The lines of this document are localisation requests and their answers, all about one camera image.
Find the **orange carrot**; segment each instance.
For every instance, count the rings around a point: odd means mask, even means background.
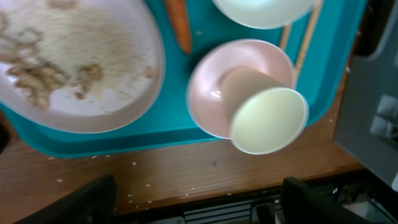
[[[191,32],[185,0],[164,0],[164,4],[178,44],[184,53],[191,53]]]

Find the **tray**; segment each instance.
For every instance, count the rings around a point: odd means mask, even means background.
[[[152,11],[165,46],[165,82],[152,108],[137,121],[101,134],[72,134],[35,124],[5,106],[3,112],[20,137],[36,150],[64,158],[113,154],[153,147],[215,140],[191,120],[186,105],[190,74],[211,49],[230,40],[252,38],[278,44],[282,29],[257,30],[224,16],[210,1],[188,0],[193,53],[181,53],[160,0],[145,1]],[[329,108],[345,67],[365,0],[325,1],[304,62],[297,90],[310,105],[308,125]],[[309,15],[294,23],[287,54],[295,61]]]

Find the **wooden table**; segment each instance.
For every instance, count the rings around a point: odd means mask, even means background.
[[[13,140],[0,155],[0,223],[17,221],[107,173],[118,183],[117,212],[130,213],[272,187],[287,176],[309,180],[362,169],[333,143],[343,90],[340,85],[327,114],[293,144],[265,156],[245,154],[229,141],[212,141],[57,159]]]

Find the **white cup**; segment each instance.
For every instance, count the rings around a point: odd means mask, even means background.
[[[308,120],[308,104],[297,91],[250,67],[239,67],[220,83],[233,144],[267,154],[293,142]]]

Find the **pink saucer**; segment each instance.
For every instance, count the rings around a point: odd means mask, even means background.
[[[208,53],[194,69],[188,86],[188,110],[208,134],[230,139],[219,82],[228,71],[249,66],[295,89],[294,66],[274,44],[255,39],[234,40]]]

